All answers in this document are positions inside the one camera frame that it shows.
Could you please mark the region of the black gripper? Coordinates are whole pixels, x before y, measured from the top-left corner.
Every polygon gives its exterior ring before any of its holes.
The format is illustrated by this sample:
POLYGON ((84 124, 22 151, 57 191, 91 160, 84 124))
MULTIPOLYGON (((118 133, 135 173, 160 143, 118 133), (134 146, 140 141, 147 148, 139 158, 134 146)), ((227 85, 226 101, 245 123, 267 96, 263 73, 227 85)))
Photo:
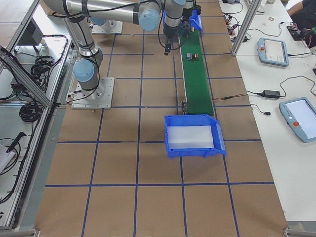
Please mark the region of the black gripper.
POLYGON ((182 29, 186 31, 186 27, 190 26, 190 17, 192 16, 192 12, 196 10, 196 7, 184 8, 182 12, 182 29))

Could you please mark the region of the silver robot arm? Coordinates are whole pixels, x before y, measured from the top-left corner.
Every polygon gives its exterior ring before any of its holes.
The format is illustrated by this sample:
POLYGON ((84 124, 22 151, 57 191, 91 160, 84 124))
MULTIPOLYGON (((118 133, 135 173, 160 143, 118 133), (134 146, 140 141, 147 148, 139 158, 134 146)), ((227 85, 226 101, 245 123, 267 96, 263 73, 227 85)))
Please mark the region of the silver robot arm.
POLYGON ((68 23, 79 46, 79 58, 74 65, 74 75, 81 86, 83 98, 101 98, 104 94, 99 72, 103 60, 102 50, 95 44, 85 16, 71 17, 68 23))
POLYGON ((84 16, 139 25, 151 32, 165 13, 164 33, 173 37, 182 19, 189 19, 196 4, 194 0, 46 0, 45 4, 65 17, 84 16))

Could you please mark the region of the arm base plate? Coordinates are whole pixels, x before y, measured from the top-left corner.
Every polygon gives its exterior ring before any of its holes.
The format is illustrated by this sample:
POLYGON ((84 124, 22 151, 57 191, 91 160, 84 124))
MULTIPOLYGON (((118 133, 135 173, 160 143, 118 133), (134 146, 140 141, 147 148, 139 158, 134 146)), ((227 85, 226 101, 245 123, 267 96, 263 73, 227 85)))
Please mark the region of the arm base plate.
POLYGON ((74 95, 74 102, 72 102, 72 109, 110 109, 112 105, 112 97, 114 90, 115 78, 101 78, 100 83, 96 91, 91 92, 81 89, 79 83, 77 83, 76 90, 80 90, 79 93, 74 95))
POLYGON ((123 28, 123 22, 106 20, 103 25, 94 24, 92 28, 92 34, 94 35, 111 35, 121 34, 123 28))

